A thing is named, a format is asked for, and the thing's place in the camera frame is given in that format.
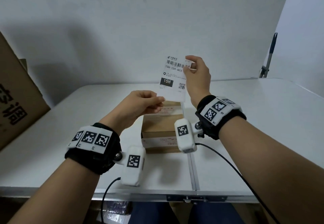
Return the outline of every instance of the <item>leg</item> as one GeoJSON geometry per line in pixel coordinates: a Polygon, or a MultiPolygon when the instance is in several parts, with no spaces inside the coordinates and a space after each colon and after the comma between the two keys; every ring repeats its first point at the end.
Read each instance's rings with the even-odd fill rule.
{"type": "Polygon", "coordinates": [[[244,224],[230,203],[198,203],[190,212],[188,224],[244,224]]]}
{"type": "Polygon", "coordinates": [[[133,202],[128,224],[179,224],[168,202],[133,202]]]}

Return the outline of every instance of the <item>forearm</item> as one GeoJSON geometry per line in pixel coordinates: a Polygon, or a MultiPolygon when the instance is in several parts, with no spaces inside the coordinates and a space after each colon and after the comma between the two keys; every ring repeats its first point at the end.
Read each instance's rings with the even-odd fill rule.
{"type": "Polygon", "coordinates": [[[66,159],[9,223],[82,223],[98,181],[99,175],[66,159]]]}
{"type": "Polygon", "coordinates": [[[324,211],[324,170],[240,117],[219,138],[260,198],[282,223],[313,223],[324,211]]]}

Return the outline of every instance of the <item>black wrist strap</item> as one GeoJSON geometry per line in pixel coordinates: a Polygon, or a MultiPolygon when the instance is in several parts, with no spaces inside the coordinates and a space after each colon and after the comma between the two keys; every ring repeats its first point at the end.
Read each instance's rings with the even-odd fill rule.
{"type": "Polygon", "coordinates": [[[235,109],[230,111],[227,115],[225,115],[218,124],[216,125],[211,124],[206,118],[200,115],[200,112],[204,109],[206,105],[208,105],[215,98],[216,96],[214,95],[207,95],[206,97],[204,97],[197,106],[196,116],[201,121],[202,130],[204,134],[208,135],[214,140],[218,140],[219,131],[221,130],[221,128],[224,126],[225,123],[227,123],[229,120],[231,120],[233,117],[236,116],[239,116],[246,120],[246,116],[239,109],[235,109]]]}
{"type": "Polygon", "coordinates": [[[111,139],[109,140],[104,154],[93,151],[86,151],[79,148],[71,148],[65,154],[65,158],[70,158],[79,164],[85,166],[96,174],[106,173],[112,166],[115,165],[113,159],[116,153],[122,150],[120,146],[120,138],[113,129],[108,126],[95,123],[93,127],[103,128],[112,131],[111,139]]]}

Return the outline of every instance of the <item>brown cardboard box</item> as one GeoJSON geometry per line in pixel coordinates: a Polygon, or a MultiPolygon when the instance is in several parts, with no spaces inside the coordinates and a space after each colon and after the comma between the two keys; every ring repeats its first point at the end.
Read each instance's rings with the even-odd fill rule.
{"type": "Polygon", "coordinates": [[[174,123],[182,118],[181,103],[171,101],[165,101],[159,113],[145,115],[141,136],[146,153],[180,152],[174,123]]]}
{"type": "Polygon", "coordinates": [[[50,110],[0,33],[0,150],[50,110]]]}

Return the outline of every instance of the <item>black cable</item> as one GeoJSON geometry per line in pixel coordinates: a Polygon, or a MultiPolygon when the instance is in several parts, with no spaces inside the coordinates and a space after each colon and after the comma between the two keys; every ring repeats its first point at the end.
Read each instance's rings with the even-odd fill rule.
{"type": "Polygon", "coordinates": [[[115,180],[113,180],[110,185],[107,187],[105,193],[103,194],[103,197],[102,197],[102,201],[101,201],[101,209],[100,209],[100,215],[101,215],[101,224],[104,224],[105,222],[103,221],[103,201],[105,200],[105,196],[108,192],[108,189],[111,187],[112,184],[114,184],[115,181],[119,181],[120,180],[120,177],[116,178],[115,180]]]}
{"type": "Polygon", "coordinates": [[[265,210],[269,213],[269,215],[272,217],[272,219],[277,223],[280,224],[280,222],[277,220],[277,218],[274,216],[274,214],[269,210],[269,208],[265,205],[265,203],[262,201],[262,199],[259,197],[259,195],[253,190],[253,188],[250,186],[250,184],[244,179],[244,177],[241,175],[241,173],[225,158],[222,154],[214,150],[213,148],[209,147],[208,145],[196,143],[196,145],[201,145],[204,147],[207,147],[211,149],[213,152],[217,153],[222,159],[224,159],[232,168],[238,173],[238,175],[242,178],[242,180],[245,182],[245,184],[249,187],[251,192],[254,194],[254,196],[257,198],[257,200],[260,202],[260,204],[265,208],[265,210]]]}

